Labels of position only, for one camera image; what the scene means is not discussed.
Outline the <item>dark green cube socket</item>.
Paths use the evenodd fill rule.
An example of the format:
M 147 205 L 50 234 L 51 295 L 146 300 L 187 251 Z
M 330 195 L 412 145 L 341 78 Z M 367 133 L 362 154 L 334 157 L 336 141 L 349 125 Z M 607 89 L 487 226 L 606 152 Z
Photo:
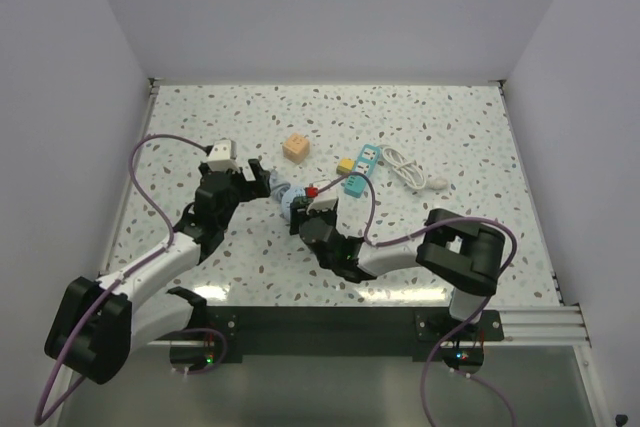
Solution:
M 307 198 L 307 197 L 296 197 L 294 199 L 294 201 L 291 204 L 291 207 L 295 210 L 295 211 L 306 211 L 308 209 L 308 206 L 311 204 L 312 200 Z

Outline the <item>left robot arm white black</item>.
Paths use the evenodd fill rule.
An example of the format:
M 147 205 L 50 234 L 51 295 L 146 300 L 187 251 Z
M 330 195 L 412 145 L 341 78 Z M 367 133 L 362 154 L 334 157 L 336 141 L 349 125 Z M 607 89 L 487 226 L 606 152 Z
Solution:
M 241 169 L 200 166 L 194 201 L 168 237 L 139 260 L 96 280 L 66 288 L 44 345 L 50 358 L 97 384 L 110 381 L 132 350 L 136 311 L 179 274 L 207 260 L 224 240 L 239 204 L 270 196 L 270 172 L 251 159 Z

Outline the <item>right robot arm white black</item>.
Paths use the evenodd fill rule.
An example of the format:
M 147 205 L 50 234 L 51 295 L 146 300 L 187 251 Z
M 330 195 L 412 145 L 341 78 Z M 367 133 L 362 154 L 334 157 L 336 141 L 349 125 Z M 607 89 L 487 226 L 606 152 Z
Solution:
M 337 201 L 316 202 L 306 196 L 290 204 L 290 233 L 313 252 L 321 268 L 361 283 L 423 267 L 453 286 L 445 316 L 448 333 L 466 340 L 480 329 L 482 312 L 517 252 L 511 230 L 492 219 L 438 208 L 418 231 L 373 245 L 363 236 L 341 234 L 337 211 Z

